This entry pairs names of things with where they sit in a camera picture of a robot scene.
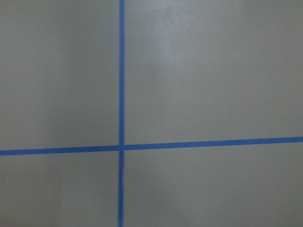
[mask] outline gray floor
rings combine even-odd
[[[118,144],[119,1],[0,1],[0,150]],[[303,1],[125,0],[126,144],[303,136]],[[125,226],[303,225],[303,143],[125,153]],[[0,226],[117,226],[117,152],[0,157]]]

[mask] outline blue line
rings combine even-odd
[[[219,146],[238,146],[238,145],[275,144],[275,143],[298,143],[298,142],[303,142],[303,137],[282,137],[282,138],[247,139],[247,140],[217,140],[217,141],[197,141],[197,142],[177,142],[177,143],[133,144],[133,145],[125,145],[125,150],[148,150],[148,149],[168,149],[168,148],[199,148],[199,147],[219,147]]]
[[[119,176],[118,227],[124,220],[124,132],[125,132],[125,2],[119,0]]]
[[[0,156],[83,153],[83,152],[117,151],[117,150],[118,150],[117,145],[114,145],[114,146],[96,146],[96,147],[77,147],[77,148],[43,148],[43,149],[0,150]]]

